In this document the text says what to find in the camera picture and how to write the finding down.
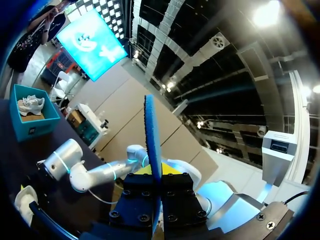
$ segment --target white sneaker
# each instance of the white sneaker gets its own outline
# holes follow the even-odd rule
[[[28,113],[41,115],[41,110],[44,108],[45,99],[37,98],[36,95],[23,97],[17,102],[19,112],[22,116],[27,116]]]

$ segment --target display screen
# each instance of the display screen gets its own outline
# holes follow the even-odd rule
[[[94,82],[127,55],[95,9],[70,23],[56,37]]]

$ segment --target air vent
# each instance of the air vent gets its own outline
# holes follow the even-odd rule
[[[255,49],[249,48],[241,52],[239,55],[250,69],[255,81],[269,78]]]
[[[218,50],[222,50],[225,48],[225,40],[224,38],[220,37],[220,36],[215,36],[211,39],[211,42],[213,44],[214,48],[217,48]]]

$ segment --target ceiling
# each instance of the ceiling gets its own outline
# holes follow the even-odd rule
[[[283,13],[276,25],[256,26],[254,12],[267,0],[130,2],[121,2],[129,16],[126,36],[136,39],[130,56],[139,52],[137,59],[142,70],[151,74],[150,82],[174,107],[188,100],[182,118],[203,145],[262,168],[259,128],[294,132],[289,71],[298,69],[305,85],[319,79],[297,25]],[[174,86],[168,91],[170,82]],[[318,149],[316,100],[309,104],[309,114],[305,177]],[[203,122],[201,129],[198,122]]]

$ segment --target table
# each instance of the table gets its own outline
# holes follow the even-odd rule
[[[25,142],[17,142],[11,116],[9,101],[0,99],[0,165],[10,194],[15,197],[27,174],[36,170],[35,163],[46,159],[54,150],[68,139],[76,140],[82,148],[84,166],[92,169],[103,162],[87,147],[76,132],[60,114],[60,121],[50,134]],[[105,201],[112,201],[114,183],[107,183],[92,189]],[[74,191],[65,175],[58,183],[57,190],[48,196],[49,204],[43,209],[54,221],[72,234],[88,231],[91,222],[108,220],[110,205],[97,200],[90,193]]]

